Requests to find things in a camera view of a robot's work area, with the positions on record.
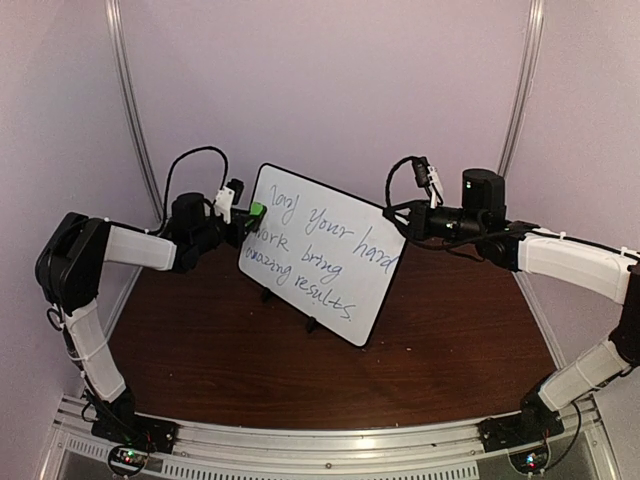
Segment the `green whiteboard eraser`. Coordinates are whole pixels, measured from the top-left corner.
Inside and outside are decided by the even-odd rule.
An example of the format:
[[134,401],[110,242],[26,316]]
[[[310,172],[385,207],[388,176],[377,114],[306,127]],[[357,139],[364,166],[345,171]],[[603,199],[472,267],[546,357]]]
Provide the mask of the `green whiteboard eraser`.
[[261,224],[266,212],[267,207],[264,204],[260,202],[252,202],[249,209],[249,225],[251,227],[258,227]]

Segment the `white whiteboard with writing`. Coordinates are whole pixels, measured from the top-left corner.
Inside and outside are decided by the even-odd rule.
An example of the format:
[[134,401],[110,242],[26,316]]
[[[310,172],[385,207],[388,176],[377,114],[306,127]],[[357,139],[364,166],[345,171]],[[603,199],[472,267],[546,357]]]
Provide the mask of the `white whiteboard with writing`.
[[241,273],[346,342],[369,341],[406,248],[380,206],[284,168],[259,168],[267,212]]

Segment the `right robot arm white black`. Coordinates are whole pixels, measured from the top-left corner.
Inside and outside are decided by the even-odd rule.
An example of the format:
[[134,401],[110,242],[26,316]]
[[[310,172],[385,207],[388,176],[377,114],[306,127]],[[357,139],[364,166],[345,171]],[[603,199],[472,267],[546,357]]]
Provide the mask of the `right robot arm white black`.
[[[391,183],[408,164],[423,200],[393,203]],[[505,180],[480,168],[462,173],[462,201],[448,207],[436,169],[424,157],[394,165],[385,181],[384,217],[409,243],[429,251],[458,253],[471,245],[475,260],[511,271],[540,275],[595,292],[621,306],[608,336],[571,364],[543,380],[523,400],[513,419],[519,440],[535,440],[551,424],[551,413],[639,366],[639,254],[555,233],[506,217]]]

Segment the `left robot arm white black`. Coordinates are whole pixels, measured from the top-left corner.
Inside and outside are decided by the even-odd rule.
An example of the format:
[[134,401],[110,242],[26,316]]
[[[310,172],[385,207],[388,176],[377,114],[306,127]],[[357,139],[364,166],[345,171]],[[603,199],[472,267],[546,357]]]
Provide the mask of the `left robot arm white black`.
[[35,276],[93,397],[113,405],[127,390],[99,319],[104,264],[187,273],[223,243],[240,247],[258,229],[267,208],[254,202],[239,209],[235,197],[230,187],[212,200],[201,193],[182,194],[157,232],[76,212],[63,217],[36,261]]

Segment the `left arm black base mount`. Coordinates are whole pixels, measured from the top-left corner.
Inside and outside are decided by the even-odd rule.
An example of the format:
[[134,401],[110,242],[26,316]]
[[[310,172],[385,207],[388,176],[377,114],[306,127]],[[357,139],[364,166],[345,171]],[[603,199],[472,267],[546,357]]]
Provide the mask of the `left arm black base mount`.
[[96,406],[93,436],[147,453],[173,452],[178,424],[173,421],[133,414],[129,420],[118,418],[108,408]]

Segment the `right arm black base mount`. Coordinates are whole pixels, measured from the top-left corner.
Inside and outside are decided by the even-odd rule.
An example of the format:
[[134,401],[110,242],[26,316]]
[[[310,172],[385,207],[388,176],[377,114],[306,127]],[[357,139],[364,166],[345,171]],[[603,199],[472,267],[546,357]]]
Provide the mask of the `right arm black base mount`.
[[539,443],[564,432],[564,425],[557,414],[538,412],[532,408],[503,417],[487,418],[477,427],[486,452]]

